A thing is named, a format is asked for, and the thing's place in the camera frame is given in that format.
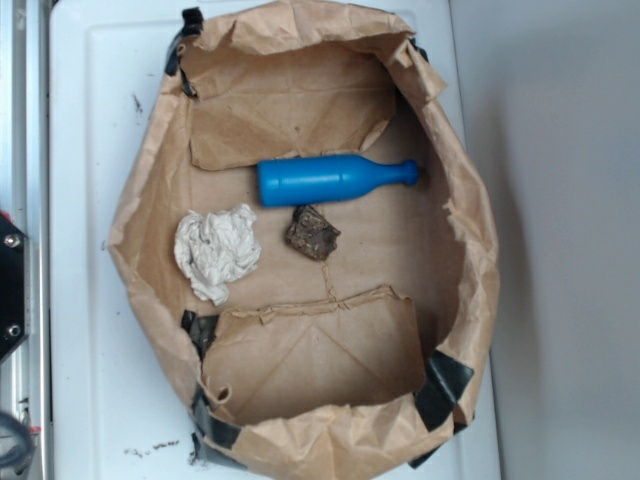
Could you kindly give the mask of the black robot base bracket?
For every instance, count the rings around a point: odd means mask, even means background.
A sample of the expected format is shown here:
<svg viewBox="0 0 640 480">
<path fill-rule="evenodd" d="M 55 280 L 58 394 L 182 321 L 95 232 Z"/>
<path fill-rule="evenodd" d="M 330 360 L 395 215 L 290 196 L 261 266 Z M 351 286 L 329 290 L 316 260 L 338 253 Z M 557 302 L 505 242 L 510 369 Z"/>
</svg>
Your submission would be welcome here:
<svg viewBox="0 0 640 480">
<path fill-rule="evenodd" d="M 1 364 L 30 334 L 28 237 L 1 211 Z"/>
</svg>

